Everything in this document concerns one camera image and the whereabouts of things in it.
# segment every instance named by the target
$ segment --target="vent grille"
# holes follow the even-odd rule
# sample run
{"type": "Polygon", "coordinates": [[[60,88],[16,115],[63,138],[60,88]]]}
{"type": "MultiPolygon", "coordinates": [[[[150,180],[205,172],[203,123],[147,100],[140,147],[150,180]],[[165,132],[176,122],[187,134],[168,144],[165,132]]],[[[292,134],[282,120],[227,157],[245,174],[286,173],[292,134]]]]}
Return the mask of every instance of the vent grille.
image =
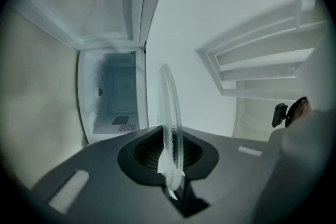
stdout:
{"type": "Polygon", "coordinates": [[[135,131],[135,123],[121,124],[119,132],[135,131]]]}
{"type": "MultiPolygon", "coordinates": [[[[184,147],[184,160],[183,169],[187,169],[189,166],[198,162],[202,155],[203,150],[200,146],[190,141],[185,136],[183,137],[184,147]]],[[[142,141],[134,149],[133,156],[135,160],[142,166],[157,171],[160,155],[163,151],[163,135],[152,135],[146,140],[142,141]]]]}

